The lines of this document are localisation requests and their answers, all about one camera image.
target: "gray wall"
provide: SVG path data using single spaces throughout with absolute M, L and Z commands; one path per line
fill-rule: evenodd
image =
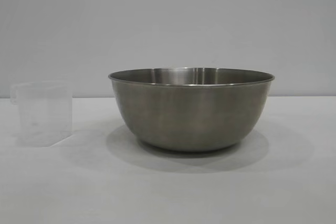
M 111 95 L 107 75 L 208 66 L 271 72 L 273 95 L 336 95 L 336 0 L 0 0 L 0 97 L 67 79 Z

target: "measuring cup handle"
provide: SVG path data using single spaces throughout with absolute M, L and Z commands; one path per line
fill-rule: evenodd
M 11 89 L 11 95 L 10 95 L 10 102 L 13 104 L 13 105 L 17 105 L 17 100 L 16 100 L 16 93 L 17 93 L 17 88 L 18 88 L 18 85 L 12 85 L 10 87 Z

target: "metal mixing bowl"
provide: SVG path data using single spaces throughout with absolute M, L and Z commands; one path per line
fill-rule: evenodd
M 223 68 L 158 68 L 109 75 L 121 115 L 138 139 L 185 152 L 242 140 L 264 108 L 269 73 Z

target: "clear plastic measuring cup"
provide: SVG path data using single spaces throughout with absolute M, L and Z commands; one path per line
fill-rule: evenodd
M 10 100 L 18 105 L 20 140 L 28 146 L 50 146 L 71 135 L 72 90 L 64 81 L 15 84 Z

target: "white countertop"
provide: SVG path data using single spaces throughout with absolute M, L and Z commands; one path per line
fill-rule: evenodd
M 335 222 L 336 97 L 269 97 L 240 145 L 201 157 L 139 144 L 114 98 L 73 107 L 73 136 L 37 148 L 0 100 L 0 223 Z

